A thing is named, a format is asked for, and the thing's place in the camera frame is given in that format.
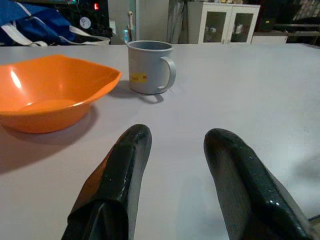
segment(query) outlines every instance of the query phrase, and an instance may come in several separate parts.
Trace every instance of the mug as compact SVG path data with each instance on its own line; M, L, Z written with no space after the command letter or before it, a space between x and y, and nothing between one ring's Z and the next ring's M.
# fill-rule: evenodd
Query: mug
M176 79L176 65L169 58L173 46L162 41L128 42L129 86L141 94L161 94Z

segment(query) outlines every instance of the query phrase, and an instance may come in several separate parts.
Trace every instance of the bowl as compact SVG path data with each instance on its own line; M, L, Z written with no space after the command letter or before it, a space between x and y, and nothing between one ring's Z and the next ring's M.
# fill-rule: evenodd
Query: bowl
M67 128L109 93L121 75L64 55L1 65L0 124L34 134Z

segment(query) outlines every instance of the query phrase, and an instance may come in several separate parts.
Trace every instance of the cabinet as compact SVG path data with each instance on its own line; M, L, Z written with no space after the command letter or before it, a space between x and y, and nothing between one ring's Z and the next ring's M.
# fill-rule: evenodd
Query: cabinet
M188 2L188 36L191 44L250 44L259 5Z

